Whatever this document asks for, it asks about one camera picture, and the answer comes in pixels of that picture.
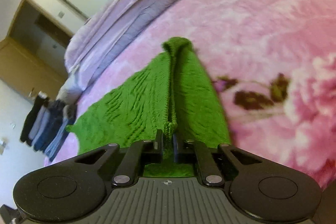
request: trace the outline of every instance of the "ridged gray surface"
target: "ridged gray surface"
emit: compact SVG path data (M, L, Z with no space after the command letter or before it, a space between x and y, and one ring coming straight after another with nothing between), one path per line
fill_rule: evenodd
M257 224L237 211L219 189L196 178L140 178L115 189L106 203L74 224ZM313 224L311 220L302 224Z

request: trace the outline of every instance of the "folded clothes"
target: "folded clothes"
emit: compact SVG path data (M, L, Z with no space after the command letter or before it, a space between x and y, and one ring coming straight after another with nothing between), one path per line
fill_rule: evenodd
M76 105L67 105L64 107L63 123L60 126L55 138L52 140L52 142L48 145L48 147L44 151L46 156L48 156L49 158L53 157L53 155L55 154L56 149L66 131L66 126L74 124L76 120L76 109L77 109Z
M60 126L63 123L63 108L65 103L61 100L56 100L49 104L48 111L49 121L41 134L40 138L34 145L35 150L44 150L48 147L51 141L55 138Z
M33 128L34 122L36 121L38 113L45 100L47 100L47 95L40 92L34 101L33 108L28 113L26 120L24 122L22 131L21 131L21 136L20 136L21 142L26 142L28 140L29 133L31 129Z
M49 118L50 118L50 112L48 109L45 110L42 121L41 121L41 126L36 134L36 136L34 137L33 141L31 142L31 146L34 148L35 151L38 151L38 148L36 146L36 143L38 143L40 141L40 139L42 138L42 134L49 122Z
M50 157L49 157L50 162L52 162L55 159L55 157L57 156L58 152L60 151L61 147L63 146L66 138L68 137L68 135L69 135L69 132L67 130L64 130L63 134L62 134L62 137L61 137L61 140L59 141L59 143L56 146L55 152L53 154L51 154Z
M40 111L39 111L37 117L36 117L34 125L31 128L31 131L30 131L30 133L28 135L28 138L29 138L29 140L31 142L30 145L32 144L32 140L34 140L35 136L37 135L38 130L41 127L42 118L43 118L44 113L45 113L45 111L46 111L46 109L48 107L48 104L49 104L49 100L45 100L44 103L43 103L43 105L42 105L42 107L40 108Z

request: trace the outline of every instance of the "doorway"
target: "doorway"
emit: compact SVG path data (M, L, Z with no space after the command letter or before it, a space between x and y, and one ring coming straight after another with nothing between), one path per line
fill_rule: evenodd
M73 33L32 0L22 0L0 42L0 78L29 100L55 99L68 74L64 54Z

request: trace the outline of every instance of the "green cloth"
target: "green cloth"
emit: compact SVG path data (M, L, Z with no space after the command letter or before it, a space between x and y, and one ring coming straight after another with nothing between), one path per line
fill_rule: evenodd
M173 163L172 135L176 129L208 147L230 143L223 109L191 42L173 37L164 52L143 70L94 103L69 130L85 153L107 143L128 147L154 139L162 129L164 162L147 165L144 176L193 176L191 165Z

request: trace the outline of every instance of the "pink floral bedspread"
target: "pink floral bedspread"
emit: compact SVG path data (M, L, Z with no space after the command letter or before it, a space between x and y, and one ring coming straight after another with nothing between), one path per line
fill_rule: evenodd
M85 92L79 115L176 36L193 42L236 146L322 187L336 177L336 0L179 0ZM55 161L77 149L71 134Z

